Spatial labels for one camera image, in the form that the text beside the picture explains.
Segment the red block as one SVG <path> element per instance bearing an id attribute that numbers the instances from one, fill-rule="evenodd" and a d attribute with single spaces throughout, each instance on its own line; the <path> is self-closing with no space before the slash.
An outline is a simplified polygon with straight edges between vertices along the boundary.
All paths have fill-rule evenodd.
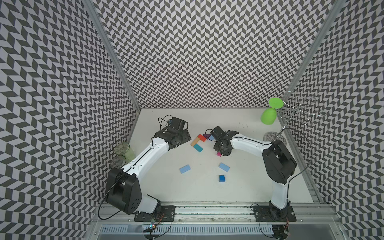
<path id="1" fill-rule="evenodd" d="M 204 137 L 203 135 L 199 134 L 198 135 L 198 138 L 202 141 L 202 142 L 205 142 L 207 140 L 206 137 Z"/>

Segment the natural wood block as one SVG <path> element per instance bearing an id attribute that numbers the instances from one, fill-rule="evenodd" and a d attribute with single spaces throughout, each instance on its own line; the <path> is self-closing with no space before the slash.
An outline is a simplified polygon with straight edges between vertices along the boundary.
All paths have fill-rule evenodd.
<path id="1" fill-rule="evenodd" d="M 200 138 L 199 138 L 199 137 L 196 137 L 196 138 L 191 142 L 191 146 L 193 147 L 193 146 L 196 145 L 199 141 L 200 141 Z"/>

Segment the teal block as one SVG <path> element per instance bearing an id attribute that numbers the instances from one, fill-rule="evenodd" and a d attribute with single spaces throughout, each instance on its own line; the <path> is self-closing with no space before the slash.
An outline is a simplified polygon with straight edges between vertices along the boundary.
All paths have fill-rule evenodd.
<path id="1" fill-rule="evenodd" d="M 199 146 L 198 144 L 195 144 L 194 146 L 194 149 L 197 150 L 199 153 L 201 153 L 203 151 L 203 148 L 201 146 Z"/>

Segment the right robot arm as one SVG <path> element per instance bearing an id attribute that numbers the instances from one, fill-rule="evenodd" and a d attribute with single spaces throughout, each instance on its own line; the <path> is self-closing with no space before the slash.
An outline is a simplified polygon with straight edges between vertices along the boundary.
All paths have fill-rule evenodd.
<path id="1" fill-rule="evenodd" d="M 287 220 L 293 212 L 289 200 L 290 181 L 294 178 L 297 162 L 280 140 L 265 142 L 244 136 L 237 131 L 224 131 L 217 126 L 210 131 L 215 140 L 214 149 L 222 156 L 229 156 L 232 150 L 241 150 L 262 157 L 268 177 L 273 183 L 272 198 L 266 210 L 267 221 Z"/>

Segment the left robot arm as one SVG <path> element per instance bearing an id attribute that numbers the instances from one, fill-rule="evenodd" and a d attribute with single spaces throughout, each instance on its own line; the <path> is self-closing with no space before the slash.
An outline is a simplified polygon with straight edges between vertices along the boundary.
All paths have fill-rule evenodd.
<path id="1" fill-rule="evenodd" d="M 143 195 L 141 180 L 169 150 L 192 139 L 188 128 L 188 122 L 173 117 L 154 134 L 150 144 L 135 159 L 121 168 L 110 170 L 103 202 L 128 215 L 136 212 L 158 215 L 162 203 L 154 197 Z"/>

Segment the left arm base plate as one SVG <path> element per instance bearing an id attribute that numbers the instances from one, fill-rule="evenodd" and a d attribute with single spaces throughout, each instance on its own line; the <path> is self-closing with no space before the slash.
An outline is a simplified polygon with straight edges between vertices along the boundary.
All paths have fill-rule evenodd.
<path id="1" fill-rule="evenodd" d="M 175 219 L 176 206 L 161 206 L 152 214 L 140 212 L 136 213 L 134 217 L 135 222 L 173 222 Z"/>

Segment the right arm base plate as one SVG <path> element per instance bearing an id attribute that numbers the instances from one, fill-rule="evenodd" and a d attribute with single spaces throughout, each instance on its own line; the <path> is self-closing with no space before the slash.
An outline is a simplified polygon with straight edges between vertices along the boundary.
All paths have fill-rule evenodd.
<path id="1" fill-rule="evenodd" d="M 251 207 L 254 212 L 257 222 L 296 222 L 297 218 L 291 206 L 286 206 L 280 210 L 274 206 L 259 206 Z"/>

